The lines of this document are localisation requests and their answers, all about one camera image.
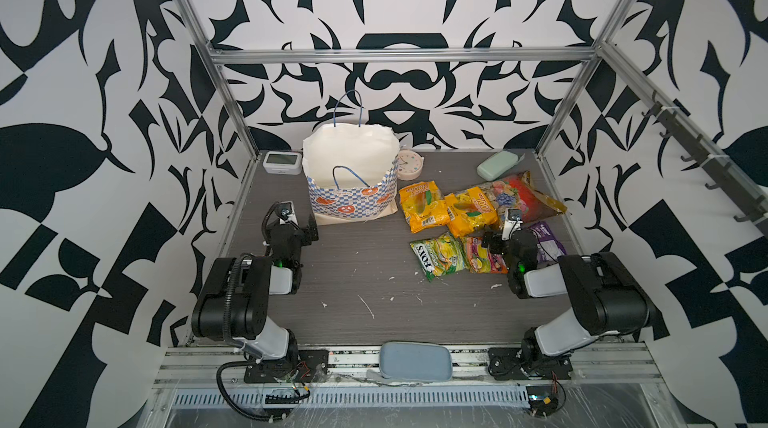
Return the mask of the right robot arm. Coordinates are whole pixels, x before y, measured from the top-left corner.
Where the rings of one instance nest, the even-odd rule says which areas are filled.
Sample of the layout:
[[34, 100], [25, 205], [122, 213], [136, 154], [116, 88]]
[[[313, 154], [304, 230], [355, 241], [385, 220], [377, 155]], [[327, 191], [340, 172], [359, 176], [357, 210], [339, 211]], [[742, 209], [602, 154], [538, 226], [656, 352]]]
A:
[[488, 373], [498, 381], [570, 377], [571, 355], [605, 337], [636, 335], [662, 320], [659, 309], [620, 259], [610, 252], [563, 255], [541, 267], [529, 229], [485, 233], [482, 246], [508, 268], [518, 298], [567, 296], [570, 307], [528, 329], [516, 349], [491, 348]]

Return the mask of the white digital clock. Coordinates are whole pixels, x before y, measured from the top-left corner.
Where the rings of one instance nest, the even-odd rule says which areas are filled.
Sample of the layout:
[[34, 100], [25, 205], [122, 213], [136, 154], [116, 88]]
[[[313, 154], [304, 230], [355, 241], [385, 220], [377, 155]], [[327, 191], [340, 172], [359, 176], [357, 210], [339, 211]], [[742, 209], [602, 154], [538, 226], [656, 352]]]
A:
[[298, 152], [269, 151], [262, 166], [268, 174], [298, 176], [303, 172], [302, 155]]

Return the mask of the blue checkered paper bag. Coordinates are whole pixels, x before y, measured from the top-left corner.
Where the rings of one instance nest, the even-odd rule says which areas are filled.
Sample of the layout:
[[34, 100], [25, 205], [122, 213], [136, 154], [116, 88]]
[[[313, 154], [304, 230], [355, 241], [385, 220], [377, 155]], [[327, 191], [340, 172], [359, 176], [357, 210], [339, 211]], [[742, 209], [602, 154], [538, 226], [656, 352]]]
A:
[[391, 128], [364, 122], [358, 91], [341, 99], [358, 103], [357, 121], [339, 122], [333, 110], [331, 121], [302, 144], [310, 207], [321, 226], [369, 222], [397, 212], [400, 142]]

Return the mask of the orange snack pack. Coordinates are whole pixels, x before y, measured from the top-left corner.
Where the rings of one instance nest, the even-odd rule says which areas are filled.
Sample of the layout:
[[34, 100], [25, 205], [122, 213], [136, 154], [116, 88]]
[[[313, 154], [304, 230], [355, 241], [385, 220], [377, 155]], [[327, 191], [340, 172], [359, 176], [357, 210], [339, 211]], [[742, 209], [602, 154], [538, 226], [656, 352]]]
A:
[[508, 268], [500, 255], [482, 246], [478, 237], [461, 237], [467, 269], [473, 274], [507, 274]]

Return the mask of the wall hook rack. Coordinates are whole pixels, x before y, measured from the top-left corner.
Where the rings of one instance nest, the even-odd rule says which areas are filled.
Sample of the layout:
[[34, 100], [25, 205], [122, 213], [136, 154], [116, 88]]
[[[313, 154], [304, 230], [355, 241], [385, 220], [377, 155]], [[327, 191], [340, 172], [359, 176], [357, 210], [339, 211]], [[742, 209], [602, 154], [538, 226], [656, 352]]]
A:
[[660, 152], [673, 140], [685, 154], [681, 162], [694, 169], [701, 169], [709, 177], [705, 184], [709, 191], [722, 192], [740, 211], [734, 216], [736, 223], [750, 223], [767, 237], [767, 194], [759, 188], [736, 160], [708, 137], [683, 109], [674, 105], [653, 90], [651, 105], [644, 119], [652, 119], [662, 129]]

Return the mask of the mint green case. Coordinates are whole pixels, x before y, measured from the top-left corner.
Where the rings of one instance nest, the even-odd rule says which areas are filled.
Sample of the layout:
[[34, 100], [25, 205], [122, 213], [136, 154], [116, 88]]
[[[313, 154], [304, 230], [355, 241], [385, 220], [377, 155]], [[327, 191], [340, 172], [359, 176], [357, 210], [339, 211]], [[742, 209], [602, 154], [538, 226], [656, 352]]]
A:
[[491, 182], [501, 178], [505, 173], [516, 167], [522, 156], [510, 151], [495, 153], [476, 168], [477, 175], [485, 181]]

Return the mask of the red fruit snack bag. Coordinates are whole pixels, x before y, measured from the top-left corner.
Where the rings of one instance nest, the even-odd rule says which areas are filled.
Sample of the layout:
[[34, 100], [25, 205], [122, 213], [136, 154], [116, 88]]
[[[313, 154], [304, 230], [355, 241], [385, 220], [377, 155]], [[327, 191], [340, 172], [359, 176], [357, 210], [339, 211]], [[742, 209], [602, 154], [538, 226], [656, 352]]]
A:
[[567, 213], [567, 207], [562, 202], [535, 189], [530, 171], [486, 182], [479, 188], [497, 213], [497, 227], [501, 226], [509, 209], [520, 211], [524, 223], [535, 223]]

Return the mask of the yellow mango candy bag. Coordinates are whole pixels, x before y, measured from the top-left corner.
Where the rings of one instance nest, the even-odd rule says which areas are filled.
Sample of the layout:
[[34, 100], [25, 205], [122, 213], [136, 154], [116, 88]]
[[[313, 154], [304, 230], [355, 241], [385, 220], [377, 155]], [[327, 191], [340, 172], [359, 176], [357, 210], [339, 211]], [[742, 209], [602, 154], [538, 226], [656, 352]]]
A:
[[452, 193], [445, 197], [450, 221], [448, 229], [454, 237], [465, 237], [498, 223], [498, 214], [479, 187]]

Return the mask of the purple snack pack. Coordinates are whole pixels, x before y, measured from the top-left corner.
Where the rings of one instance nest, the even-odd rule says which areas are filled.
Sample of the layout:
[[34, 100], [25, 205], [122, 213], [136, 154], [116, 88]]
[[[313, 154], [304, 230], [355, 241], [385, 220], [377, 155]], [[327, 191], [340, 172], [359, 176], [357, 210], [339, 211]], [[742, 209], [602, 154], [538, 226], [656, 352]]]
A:
[[529, 229], [536, 236], [537, 261], [540, 265], [550, 265], [567, 255], [564, 245], [557, 239], [546, 222], [532, 224]]

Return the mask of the grey-blue pouch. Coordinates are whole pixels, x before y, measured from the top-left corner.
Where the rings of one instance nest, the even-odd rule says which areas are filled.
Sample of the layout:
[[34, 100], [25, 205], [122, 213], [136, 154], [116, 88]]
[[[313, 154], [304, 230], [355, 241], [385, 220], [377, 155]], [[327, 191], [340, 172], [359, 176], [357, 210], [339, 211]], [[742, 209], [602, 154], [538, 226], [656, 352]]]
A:
[[387, 379], [445, 382], [453, 376], [451, 352], [431, 343], [390, 341], [379, 351], [379, 370]]

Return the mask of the green spring candy bag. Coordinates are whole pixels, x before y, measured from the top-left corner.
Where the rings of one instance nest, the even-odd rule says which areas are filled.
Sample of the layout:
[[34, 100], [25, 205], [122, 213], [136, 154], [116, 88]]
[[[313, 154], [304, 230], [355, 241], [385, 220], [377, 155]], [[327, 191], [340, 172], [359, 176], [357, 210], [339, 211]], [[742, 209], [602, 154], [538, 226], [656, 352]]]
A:
[[437, 238], [413, 241], [409, 246], [428, 281], [467, 269], [462, 245], [450, 232]]

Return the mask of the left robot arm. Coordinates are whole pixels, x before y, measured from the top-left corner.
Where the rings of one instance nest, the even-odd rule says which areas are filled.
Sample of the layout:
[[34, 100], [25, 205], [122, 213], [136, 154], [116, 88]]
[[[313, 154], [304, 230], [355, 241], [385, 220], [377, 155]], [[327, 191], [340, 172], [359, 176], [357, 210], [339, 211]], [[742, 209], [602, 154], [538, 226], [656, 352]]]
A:
[[[290, 201], [270, 206], [260, 230], [263, 255], [246, 252], [213, 262], [193, 309], [191, 329], [196, 338], [222, 342], [241, 356], [223, 363], [215, 372], [216, 387], [224, 403], [252, 422], [277, 423], [309, 398], [310, 389], [304, 381], [307, 369], [296, 336], [269, 317], [269, 299], [298, 291], [302, 249], [317, 241], [319, 235], [313, 218], [305, 227], [299, 225]], [[262, 408], [254, 411], [228, 392], [224, 373], [231, 369], [242, 369], [246, 375], [261, 376], [267, 382], [286, 381], [292, 393], [265, 395]]]

